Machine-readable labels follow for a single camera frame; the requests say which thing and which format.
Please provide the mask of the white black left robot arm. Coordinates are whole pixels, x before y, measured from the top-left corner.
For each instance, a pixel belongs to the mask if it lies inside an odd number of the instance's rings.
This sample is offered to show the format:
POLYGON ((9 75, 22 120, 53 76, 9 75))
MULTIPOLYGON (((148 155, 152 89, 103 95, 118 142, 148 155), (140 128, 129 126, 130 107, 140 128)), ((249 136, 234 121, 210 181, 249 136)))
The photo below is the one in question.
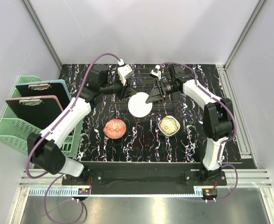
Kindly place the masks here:
POLYGON ((52 175, 71 175, 79 185, 88 181, 89 174, 84 170, 84 165, 66 157, 61 147, 70 132, 95 108, 103 95, 116 94, 120 99, 126 99, 136 94, 127 81, 134 74, 130 65, 119 63, 116 73, 118 79, 108 82, 107 66, 91 64, 88 67, 77 96, 71 99, 66 109, 39 134, 31 133, 28 136, 27 163, 52 175))

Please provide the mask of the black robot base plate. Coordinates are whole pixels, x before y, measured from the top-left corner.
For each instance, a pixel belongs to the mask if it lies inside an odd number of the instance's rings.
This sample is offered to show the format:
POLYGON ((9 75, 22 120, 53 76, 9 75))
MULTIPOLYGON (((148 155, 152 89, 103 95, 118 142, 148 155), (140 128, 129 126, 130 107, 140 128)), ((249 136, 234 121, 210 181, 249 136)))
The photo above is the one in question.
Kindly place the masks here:
POLYGON ((197 169, 166 170, 166 169, 87 169, 79 177, 66 175, 63 185, 104 186, 111 183, 177 183, 186 186, 226 186, 227 180, 224 172, 206 180, 201 179, 197 169))

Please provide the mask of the orange bowl white inside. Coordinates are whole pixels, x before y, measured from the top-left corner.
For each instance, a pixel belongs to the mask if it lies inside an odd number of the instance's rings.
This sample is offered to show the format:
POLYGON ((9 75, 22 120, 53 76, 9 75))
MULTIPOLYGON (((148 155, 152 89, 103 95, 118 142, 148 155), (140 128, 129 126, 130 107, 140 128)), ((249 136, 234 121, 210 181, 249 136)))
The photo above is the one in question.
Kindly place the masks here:
POLYGON ((152 103, 146 103, 149 95, 145 92, 138 92, 128 101, 128 109, 132 116, 142 118, 147 116, 152 110, 152 103))

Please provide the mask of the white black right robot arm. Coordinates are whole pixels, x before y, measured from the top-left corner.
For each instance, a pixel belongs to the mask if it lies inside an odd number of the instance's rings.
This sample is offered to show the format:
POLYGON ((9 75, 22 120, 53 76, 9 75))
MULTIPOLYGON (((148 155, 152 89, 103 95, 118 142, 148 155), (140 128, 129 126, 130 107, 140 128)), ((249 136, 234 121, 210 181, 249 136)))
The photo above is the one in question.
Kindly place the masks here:
POLYGON ((224 168, 222 155, 225 144, 232 141, 237 133, 233 103, 231 99, 220 98, 201 85, 195 71, 187 74, 183 69, 184 65, 168 65, 171 79, 167 82, 161 79, 160 65, 156 65, 150 71, 155 83, 146 103, 161 103, 166 95, 179 91, 203 109, 203 130, 207 137, 207 145, 199 170, 199 179, 203 184, 210 185, 224 168))

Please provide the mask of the red patterned bowl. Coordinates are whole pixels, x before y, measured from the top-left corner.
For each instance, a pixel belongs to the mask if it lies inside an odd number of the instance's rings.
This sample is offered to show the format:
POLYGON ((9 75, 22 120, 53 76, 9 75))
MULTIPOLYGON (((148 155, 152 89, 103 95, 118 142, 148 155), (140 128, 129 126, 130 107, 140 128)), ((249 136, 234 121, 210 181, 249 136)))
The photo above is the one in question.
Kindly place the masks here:
POLYGON ((121 119, 111 119, 104 127, 104 133, 108 138, 119 139, 126 133, 127 126, 121 119))

